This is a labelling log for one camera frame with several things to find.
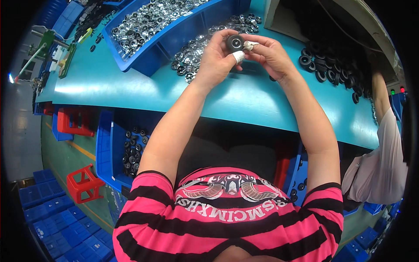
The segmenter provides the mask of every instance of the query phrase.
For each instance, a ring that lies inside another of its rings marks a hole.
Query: printed graphic on shirt
[[[217,174],[188,181],[176,191],[175,200],[186,211],[226,222],[262,218],[265,212],[274,212],[288,203],[290,200],[269,181],[244,174]]]

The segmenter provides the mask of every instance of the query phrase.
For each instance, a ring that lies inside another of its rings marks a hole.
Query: hand
[[[277,41],[268,37],[241,34],[245,41],[258,42],[251,51],[245,51],[245,59],[259,62],[271,77],[281,82],[297,72],[287,52]]]
[[[221,83],[237,63],[234,56],[229,54],[225,41],[223,41],[223,37],[234,34],[238,34],[238,32],[231,29],[218,31],[204,49],[201,65],[193,82],[200,87],[208,88],[208,92]],[[240,65],[236,65],[236,67],[239,71],[243,70]]]

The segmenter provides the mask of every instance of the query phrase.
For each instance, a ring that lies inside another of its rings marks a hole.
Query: yellow floor line
[[[47,125],[47,127],[49,127],[50,129],[52,128],[47,122],[45,122],[45,124]],[[79,145],[75,144],[73,141],[69,141],[66,140],[65,141],[67,144],[69,144],[72,147],[75,147],[75,149],[79,150],[81,153],[83,153],[85,156],[87,156],[88,158],[92,159],[93,161],[96,161],[96,156],[90,152],[88,152],[86,149],[81,148]]]
[[[61,182],[65,185],[65,186],[67,186],[67,183],[66,182],[64,182],[64,180],[62,180],[62,178],[61,178],[61,176],[58,174],[58,172],[55,170],[55,168],[54,168],[54,166],[52,165],[52,163],[51,163],[51,161],[48,159],[48,163],[49,163],[49,166],[51,167],[51,169],[52,169],[52,172],[54,172],[55,173],[55,175],[57,176],[57,177],[59,177],[59,179],[61,180]],[[95,212],[93,212],[88,206],[86,206],[86,204],[85,203],[82,203],[81,205],[83,205],[83,206],[85,206],[92,214],[94,214],[97,218],[99,218],[100,219],[100,221],[102,221],[103,223],[105,223],[108,227],[110,227],[111,229],[114,229],[114,227],[113,226],[111,226],[111,225],[109,225],[105,220],[103,220],[102,218],[100,218]]]

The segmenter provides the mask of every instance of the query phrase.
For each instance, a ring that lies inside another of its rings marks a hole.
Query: woman
[[[245,58],[278,81],[297,118],[308,153],[302,207],[258,174],[236,167],[202,166],[175,185],[206,95],[237,63],[223,42],[232,34],[237,32],[213,35],[196,78],[154,129],[115,225],[118,261],[330,261],[336,252],[343,229],[336,137],[278,41],[241,35],[259,43]]]

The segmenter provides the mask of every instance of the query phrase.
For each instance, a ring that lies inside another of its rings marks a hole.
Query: red plastic stool
[[[78,127],[81,117],[81,128]],[[90,110],[85,107],[64,107],[58,110],[57,130],[61,133],[94,137],[95,132],[89,129]]]
[[[77,204],[95,200],[98,198],[103,198],[99,195],[99,188],[105,185],[105,182],[95,177],[90,171],[90,167],[93,164],[85,166],[77,171],[74,171],[67,175],[67,188],[70,195],[76,201]],[[81,173],[81,181],[76,182],[74,176]],[[81,199],[81,193],[86,192],[89,197],[86,199]]]

